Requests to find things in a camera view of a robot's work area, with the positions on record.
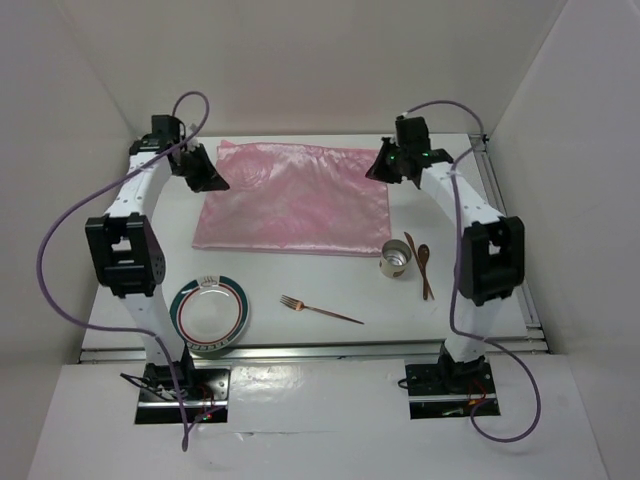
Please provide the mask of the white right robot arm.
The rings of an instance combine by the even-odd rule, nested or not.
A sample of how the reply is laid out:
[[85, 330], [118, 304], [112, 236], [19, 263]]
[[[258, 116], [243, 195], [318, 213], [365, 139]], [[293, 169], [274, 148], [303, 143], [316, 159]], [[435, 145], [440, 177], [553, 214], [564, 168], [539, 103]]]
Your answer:
[[459, 173], [444, 149], [431, 146], [422, 117], [399, 116], [366, 173], [387, 184], [410, 180], [453, 222], [456, 233], [451, 333], [443, 342], [436, 379], [461, 394], [481, 380], [486, 343], [502, 302], [524, 280], [524, 224], [493, 208]]

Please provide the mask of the paper cup silver interior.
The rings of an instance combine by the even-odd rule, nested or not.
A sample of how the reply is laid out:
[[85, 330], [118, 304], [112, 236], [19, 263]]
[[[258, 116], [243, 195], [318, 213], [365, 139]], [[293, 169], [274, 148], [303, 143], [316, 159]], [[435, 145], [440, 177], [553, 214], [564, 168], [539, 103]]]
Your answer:
[[379, 269], [387, 278], [399, 278], [406, 271], [412, 259], [410, 247], [403, 241], [387, 241], [381, 250]]

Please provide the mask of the brown wooden knife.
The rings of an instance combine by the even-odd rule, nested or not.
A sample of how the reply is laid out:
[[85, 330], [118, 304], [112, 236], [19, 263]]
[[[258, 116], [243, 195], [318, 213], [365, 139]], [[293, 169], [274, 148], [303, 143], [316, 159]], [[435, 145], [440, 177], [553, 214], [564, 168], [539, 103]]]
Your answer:
[[[406, 238], [406, 240], [407, 240], [407, 242], [409, 244], [409, 247], [410, 247], [410, 249], [412, 251], [412, 254], [413, 254], [413, 256], [414, 256], [414, 258], [416, 260], [416, 263], [417, 263], [417, 266], [418, 266], [418, 270], [419, 270], [419, 273], [421, 275], [420, 265], [419, 265], [419, 261], [418, 261], [418, 253], [417, 253], [419, 245], [417, 245], [415, 243], [413, 237], [408, 232], [404, 232], [404, 236], [405, 236], [405, 238]], [[432, 288], [431, 288], [431, 297], [430, 297], [429, 300], [434, 300], [434, 299], [435, 299], [435, 297], [434, 297], [434, 294], [433, 294], [433, 291], [432, 291]]]

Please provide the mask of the pink rose satin placemat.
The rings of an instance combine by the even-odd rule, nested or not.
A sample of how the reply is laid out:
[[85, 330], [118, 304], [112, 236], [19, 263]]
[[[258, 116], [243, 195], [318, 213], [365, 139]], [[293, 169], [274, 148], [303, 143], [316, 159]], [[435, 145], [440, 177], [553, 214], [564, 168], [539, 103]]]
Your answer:
[[388, 188], [366, 173], [372, 149], [223, 141], [227, 191], [206, 194], [192, 246], [375, 257], [390, 240]]

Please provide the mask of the copper fork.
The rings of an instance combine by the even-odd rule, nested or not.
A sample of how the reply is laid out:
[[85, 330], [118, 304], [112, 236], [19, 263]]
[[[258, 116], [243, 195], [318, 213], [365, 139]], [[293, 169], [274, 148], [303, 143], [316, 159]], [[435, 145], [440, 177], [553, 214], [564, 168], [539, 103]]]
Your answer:
[[290, 296], [286, 296], [286, 295], [282, 295], [280, 297], [280, 303], [284, 306], [286, 306], [287, 308], [294, 310], [296, 312], [302, 312], [305, 310], [309, 310], [311, 312], [315, 312], [324, 316], [328, 316], [331, 318], [336, 318], [336, 319], [340, 319], [340, 320], [344, 320], [350, 323], [354, 323], [354, 324], [359, 324], [359, 325], [363, 325], [363, 322], [360, 320], [356, 320], [354, 318], [345, 316], [345, 315], [341, 315], [329, 310], [325, 310], [325, 309], [321, 309], [318, 307], [312, 307], [309, 305], [306, 305], [304, 302], [302, 302], [301, 300], [292, 298]]

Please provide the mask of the brown wooden spoon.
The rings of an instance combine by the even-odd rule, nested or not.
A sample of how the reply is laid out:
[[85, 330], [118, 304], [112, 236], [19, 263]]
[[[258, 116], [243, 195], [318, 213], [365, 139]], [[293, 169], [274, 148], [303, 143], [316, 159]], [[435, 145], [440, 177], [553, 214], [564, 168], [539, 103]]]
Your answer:
[[430, 249], [426, 244], [420, 244], [417, 250], [420, 271], [423, 279], [423, 299], [428, 301], [431, 297], [431, 288], [427, 276], [427, 264], [430, 259]]

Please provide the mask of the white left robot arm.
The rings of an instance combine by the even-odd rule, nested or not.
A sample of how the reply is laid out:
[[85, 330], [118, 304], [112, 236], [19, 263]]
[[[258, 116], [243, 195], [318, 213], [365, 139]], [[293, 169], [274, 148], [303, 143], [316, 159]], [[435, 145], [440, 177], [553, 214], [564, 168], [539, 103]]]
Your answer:
[[186, 341], [172, 325], [162, 283], [166, 258], [151, 225], [167, 181], [181, 177], [194, 193], [226, 191], [205, 147], [173, 115], [154, 115], [151, 132], [129, 149], [130, 172], [116, 199], [100, 217], [85, 224], [99, 283], [118, 298], [143, 331], [144, 375], [149, 387], [162, 386], [184, 399], [196, 390], [197, 374]]

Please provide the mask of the white plate green red rim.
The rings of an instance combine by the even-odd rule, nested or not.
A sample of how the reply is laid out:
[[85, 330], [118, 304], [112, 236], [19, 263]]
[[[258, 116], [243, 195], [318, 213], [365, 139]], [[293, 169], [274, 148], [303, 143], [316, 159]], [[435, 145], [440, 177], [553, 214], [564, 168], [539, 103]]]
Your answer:
[[203, 276], [185, 284], [169, 307], [174, 329], [196, 354], [231, 346], [249, 325], [249, 299], [227, 276]]

